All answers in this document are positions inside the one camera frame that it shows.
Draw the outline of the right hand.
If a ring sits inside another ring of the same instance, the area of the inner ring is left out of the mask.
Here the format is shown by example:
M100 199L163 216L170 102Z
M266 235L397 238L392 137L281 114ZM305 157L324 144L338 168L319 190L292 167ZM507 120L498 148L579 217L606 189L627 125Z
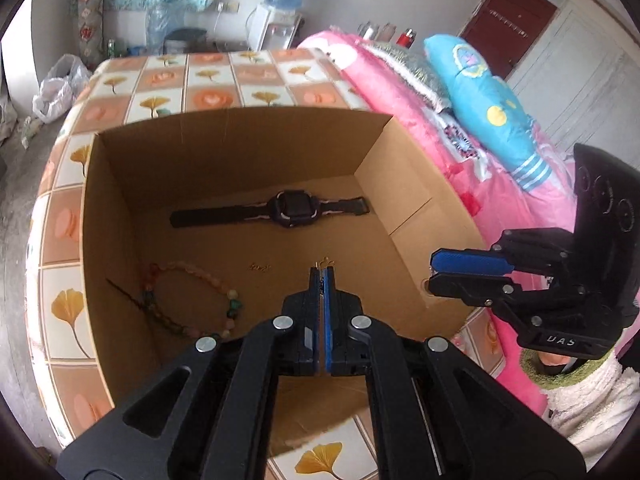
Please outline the right hand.
M572 356L560 356L549 352L538 352L537 359L541 373L551 376L569 373L577 362Z

